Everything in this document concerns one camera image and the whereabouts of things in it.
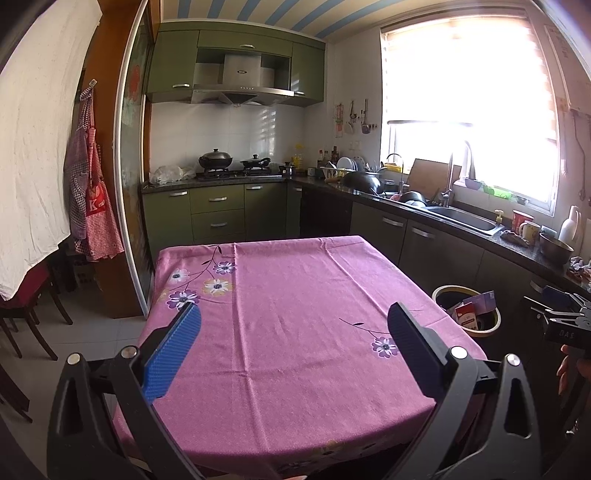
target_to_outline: red checkered apron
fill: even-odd
[[[123,252],[119,229],[113,215],[100,167],[100,148],[96,144],[94,88],[88,87],[80,95],[86,101],[82,119],[88,147],[88,186],[86,189],[86,238],[75,239],[76,251],[89,260],[112,258]]]

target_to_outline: cabinet handle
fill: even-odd
[[[423,232],[418,228],[411,228],[411,230],[413,231],[413,233],[416,233],[417,235],[423,236],[425,238],[435,238],[435,235],[433,235],[432,233]]]
[[[382,221],[387,223],[388,225],[392,226],[404,226],[402,222],[395,222],[394,220],[390,220],[389,218],[382,217]]]

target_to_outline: red chair cushion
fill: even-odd
[[[17,309],[26,307],[48,278],[49,270],[45,262],[38,263],[27,272],[13,298],[10,300],[0,299],[0,308]]]

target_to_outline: range hood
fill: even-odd
[[[261,68],[260,55],[226,54],[221,83],[199,83],[211,76],[196,73],[191,103],[228,105],[276,105],[294,96],[290,90],[272,87],[270,69]]]

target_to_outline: human hand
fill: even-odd
[[[556,372],[556,376],[560,377],[558,382],[558,395],[562,395],[569,384],[569,354],[572,353],[571,347],[568,345],[563,345],[560,348],[560,351],[566,356],[562,360],[562,363]],[[579,373],[583,377],[591,382],[591,360],[585,360],[582,358],[577,360],[577,370],[579,370]]]

